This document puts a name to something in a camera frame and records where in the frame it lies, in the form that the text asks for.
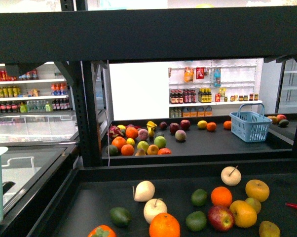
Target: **avocado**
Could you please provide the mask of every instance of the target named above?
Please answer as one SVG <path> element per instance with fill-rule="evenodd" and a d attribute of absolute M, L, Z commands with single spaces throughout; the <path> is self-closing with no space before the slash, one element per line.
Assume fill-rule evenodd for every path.
<path fill-rule="evenodd" d="M 279 127 L 286 127 L 288 126 L 288 124 L 289 124 L 289 121 L 286 119 L 283 119 L 279 122 Z"/>
<path fill-rule="evenodd" d="M 118 227 L 127 227 L 132 219 L 130 212 L 123 207 L 115 207 L 110 210 L 110 219 Z"/>

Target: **lime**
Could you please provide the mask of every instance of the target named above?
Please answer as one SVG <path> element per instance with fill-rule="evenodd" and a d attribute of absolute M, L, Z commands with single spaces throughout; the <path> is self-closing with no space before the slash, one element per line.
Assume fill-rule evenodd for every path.
<path fill-rule="evenodd" d="M 195 211 L 186 217 L 186 226 L 196 232 L 204 229 L 207 225 L 207 217 L 202 211 Z"/>
<path fill-rule="evenodd" d="M 191 202 L 194 206 L 203 206 L 207 201 L 207 192 L 203 189 L 197 189 L 191 195 Z"/>

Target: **lemon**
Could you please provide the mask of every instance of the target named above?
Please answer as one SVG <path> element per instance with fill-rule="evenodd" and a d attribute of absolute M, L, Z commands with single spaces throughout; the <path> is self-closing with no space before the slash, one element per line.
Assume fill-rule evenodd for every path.
<path fill-rule="evenodd" d="M 205 129 L 207 127 L 207 122 L 205 120 L 201 120 L 198 122 L 198 128 Z"/>
<path fill-rule="evenodd" d="M 127 139 L 127 144 L 130 144 L 131 146 L 135 146 L 135 141 L 134 141 L 134 139 L 132 139 L 132 138 L 128 138 Z"/>

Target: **black tray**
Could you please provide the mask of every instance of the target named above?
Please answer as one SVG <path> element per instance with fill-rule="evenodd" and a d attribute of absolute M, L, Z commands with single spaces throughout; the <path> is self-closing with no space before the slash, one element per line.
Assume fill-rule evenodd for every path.
<path fill-rule="evenodd" d="M 241 182 L 229 187 L 233 200 L 244 200 L 245 185 L 250 179 L 265 181 L 270 196 L 262 203 L 257 223 L 242 229 L 233 227 L 227 233 L 216 232 L 210 224 L 201 232 L 192 233 L 185 227 L 188 214 L 212 206 L 210 198 L 204 207 L 193 207 L 192 192 L 203 188 L 210 195 L 217 186 L 225 186 L 220 178 L 227 165 L 239 165 Z M 132 186 L 142 180 L 155 185 L 155 198 L 163 198 L 168 212 L 181 225 L 181 236 L 258 237 L 261 221 L 269 220 L 281 229 L 281 236 L 297 237 L 297 210 L 286 207 L 285 202 L 297 203 L 297 159 L 247 160 L 172 165 L 143 165 L 99 167 L 72 170 L 46 210 L 38 219 L 28 237 L 86 237 L 100 224 L 110 225 L 119 237 L 149 237 L 149 225 L 143 217 L 145 203 L 133 200 Z M 128 228 L 116 227 L 109 218 L 113 207 L 127 208 L 133 219 Z"/>

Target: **fruit stem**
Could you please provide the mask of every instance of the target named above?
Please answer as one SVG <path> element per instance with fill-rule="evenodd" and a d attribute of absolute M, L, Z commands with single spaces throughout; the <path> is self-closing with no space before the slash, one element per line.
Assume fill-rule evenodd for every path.
<path fill-rule="evenodd" d="M 238 167 L 238 165 L 232 170 L 232 172 L 230 172 L 230 174 L 228 176 L 231 176 L 231 174 L 234 172 L 234 170 L 236 170 Z"/>
<path fill-rule="evenodd" d="M 157 204 L 158 200 L 163 200 L 163 199 L 162 198 L 157 198 L 156 201 L 155 201 L 154 207 L 156 207 L 156 204 Z"/>

